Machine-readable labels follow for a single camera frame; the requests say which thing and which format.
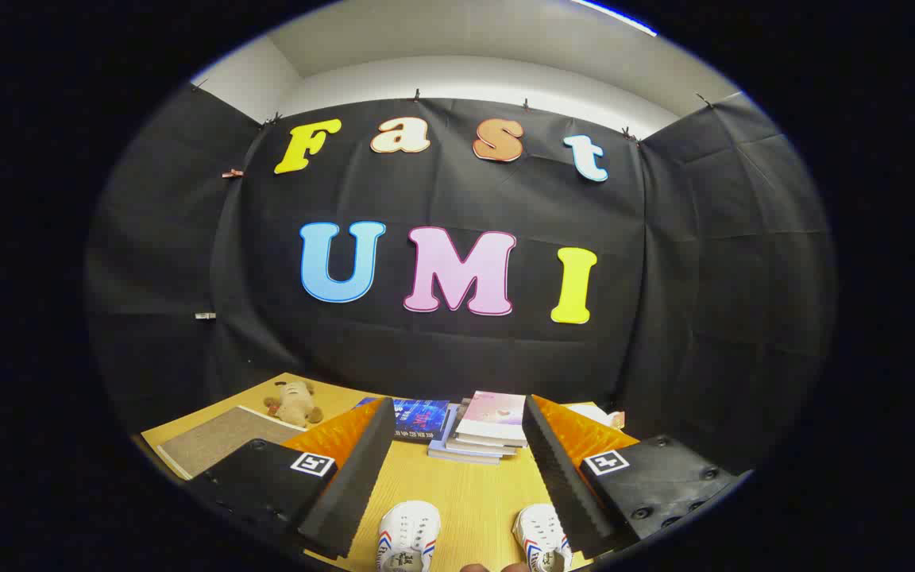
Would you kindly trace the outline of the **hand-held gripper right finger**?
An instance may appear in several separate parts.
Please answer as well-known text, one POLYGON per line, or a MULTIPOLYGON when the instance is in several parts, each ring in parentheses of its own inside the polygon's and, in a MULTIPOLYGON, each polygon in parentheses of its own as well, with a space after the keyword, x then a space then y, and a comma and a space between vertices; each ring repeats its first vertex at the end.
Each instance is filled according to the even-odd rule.
POLYGON ((537 395, 524 400, 522 427, 569 544, 586 558, 670 539, 751 477, 672 435, 633 439, 537 395))

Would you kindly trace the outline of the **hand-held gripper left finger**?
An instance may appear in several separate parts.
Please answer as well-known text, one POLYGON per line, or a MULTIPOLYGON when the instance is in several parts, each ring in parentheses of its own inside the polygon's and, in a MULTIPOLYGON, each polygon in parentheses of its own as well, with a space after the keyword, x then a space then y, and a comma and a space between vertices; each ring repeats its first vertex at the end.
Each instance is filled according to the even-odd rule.
POLYGON ((375 398, 280 444, 250 439, 186 488, 208 510, 269 546, 344 558, 395 426, 395 403, 375 398))

